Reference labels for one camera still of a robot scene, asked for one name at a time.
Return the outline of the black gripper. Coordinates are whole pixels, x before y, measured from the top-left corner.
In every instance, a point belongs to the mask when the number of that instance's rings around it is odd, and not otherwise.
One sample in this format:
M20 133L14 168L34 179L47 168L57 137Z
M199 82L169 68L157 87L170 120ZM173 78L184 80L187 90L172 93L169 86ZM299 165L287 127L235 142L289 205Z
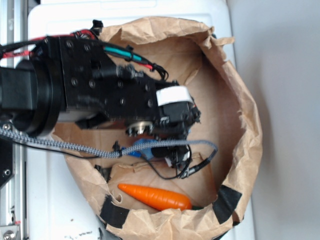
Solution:
M156 140L185 140L195 123L200 122L201 112L186 86L176 80L155 83L153 104L159 118L130 121L126 134L130 137L146 135Z

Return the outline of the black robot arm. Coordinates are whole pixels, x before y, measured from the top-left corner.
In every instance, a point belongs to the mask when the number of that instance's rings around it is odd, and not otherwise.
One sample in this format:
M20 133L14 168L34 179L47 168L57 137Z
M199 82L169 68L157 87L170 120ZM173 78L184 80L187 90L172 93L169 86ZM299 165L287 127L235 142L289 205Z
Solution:
M0 69L0 120L30 136L71 122L83 130L185 139L200 121L188 89L129 47L48 36L2 46L0 56L13 58L28 45L28 59Z

